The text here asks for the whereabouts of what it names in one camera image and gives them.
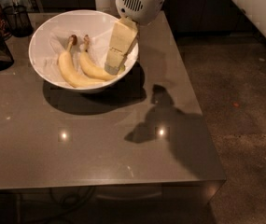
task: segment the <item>white bowl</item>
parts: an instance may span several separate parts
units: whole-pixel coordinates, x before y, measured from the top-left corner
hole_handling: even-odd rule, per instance
[[[127,56],[125,71],[110,81],[84,88],[74,88],[64,81],[57,65],[58,53],[52,46],[51,33],[54,29],[63,29],[70,34],[88,35],[90,38],[105,34],[103,46],[107,52],[109,39],[115,21],[118,19],[109,14],[93,10],[74,10],[59,14],[43,23],[33,34],[29,45],[29,59],[36,72],[49,83],[70,91],[96,93],[112,86],[125,77],[133,68],[138,56],[136,42]]]

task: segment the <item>gray countertop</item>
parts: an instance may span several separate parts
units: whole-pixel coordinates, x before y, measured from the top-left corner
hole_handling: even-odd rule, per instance
[[[52,14],[30,14],[36,28]],[[0,189],[224,180],[163,12],[139,62],[114,87],[80,94],[38,76],[30,37],[11,37],[0,71]]]

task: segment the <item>black vent grille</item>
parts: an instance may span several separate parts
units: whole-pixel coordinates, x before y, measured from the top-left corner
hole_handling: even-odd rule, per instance
[[[124,5],[132,11],[139,11],[143,8],[140,0],[123,0],[123,2]]]

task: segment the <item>floor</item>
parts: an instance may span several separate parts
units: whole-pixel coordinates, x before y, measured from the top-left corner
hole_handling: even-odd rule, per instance
[[[266,40],[195,36],[177,45],[227,174],[197,224],[266,224]]]

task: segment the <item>bowl of bananas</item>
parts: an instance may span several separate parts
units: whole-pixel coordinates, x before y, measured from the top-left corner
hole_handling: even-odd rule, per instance
[[[104,91],[125,77],[138,58],[137,30],[119,21],[94,10],[56,15],[33,34],[30,63],[43,79],[55,86],[82,93]],[[116,46],[127,48],[121,51]]]

